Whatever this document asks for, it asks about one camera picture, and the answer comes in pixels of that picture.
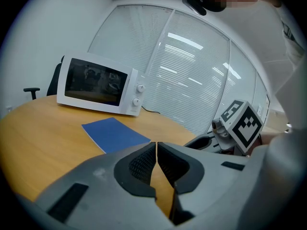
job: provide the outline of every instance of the blue folder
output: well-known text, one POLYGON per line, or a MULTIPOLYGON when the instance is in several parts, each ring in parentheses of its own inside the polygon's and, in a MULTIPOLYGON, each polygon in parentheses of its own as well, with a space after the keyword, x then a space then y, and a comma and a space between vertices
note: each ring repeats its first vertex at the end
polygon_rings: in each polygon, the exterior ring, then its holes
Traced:
POLYGON ((128 128, 113 117, 82 125, 82 127, 105 153, 119 151, 150 141, 147 137, 128 128))

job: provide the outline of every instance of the round table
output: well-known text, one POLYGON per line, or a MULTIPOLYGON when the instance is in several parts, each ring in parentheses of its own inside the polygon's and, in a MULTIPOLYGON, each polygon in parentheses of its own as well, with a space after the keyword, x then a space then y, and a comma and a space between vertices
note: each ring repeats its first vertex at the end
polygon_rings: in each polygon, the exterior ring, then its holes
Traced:
MULTIPOLYGON (((138 117, 57 104, 48 96, 19 106, 0 121, 0 164, 13 191, 34 201, 53 181, 103 151, 81 127, 114 117, 152 141, 184 145, 195 135, 158 113, 141 110, 138 117)), ((157 205, 169 215, 173 188, 158 163, 151 186, 157 205)))

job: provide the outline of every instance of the office chair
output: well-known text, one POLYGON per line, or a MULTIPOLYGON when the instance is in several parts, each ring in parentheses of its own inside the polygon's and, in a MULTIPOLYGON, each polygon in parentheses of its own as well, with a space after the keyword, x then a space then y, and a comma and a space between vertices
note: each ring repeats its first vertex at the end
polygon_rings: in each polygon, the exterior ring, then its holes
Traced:
MULTIPOLYGON (((51 80, 51 83, 49 85, 47 96, 57 94, 58 91, 58 81, 59 81, 59 72, 61 71, 61 66, 63 62, 64 56, 61 59, 61 63, 59 63, 56 66, 56 69, 54 70, 54 74, 51 80)), ((24 92, 31 92, 32 100, 36 99, 36 91, 39 91, 40 88, 25 88, 24 92)))

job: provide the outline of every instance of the white microwave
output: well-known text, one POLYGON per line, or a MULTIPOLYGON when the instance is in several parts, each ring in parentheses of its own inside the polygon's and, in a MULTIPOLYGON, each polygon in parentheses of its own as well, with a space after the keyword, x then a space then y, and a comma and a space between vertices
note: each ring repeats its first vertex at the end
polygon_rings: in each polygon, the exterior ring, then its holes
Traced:
POLYGON ((132 67, 90 53, 69 52, 59 74, 57 102, 138 116, 146 76, 132 67))

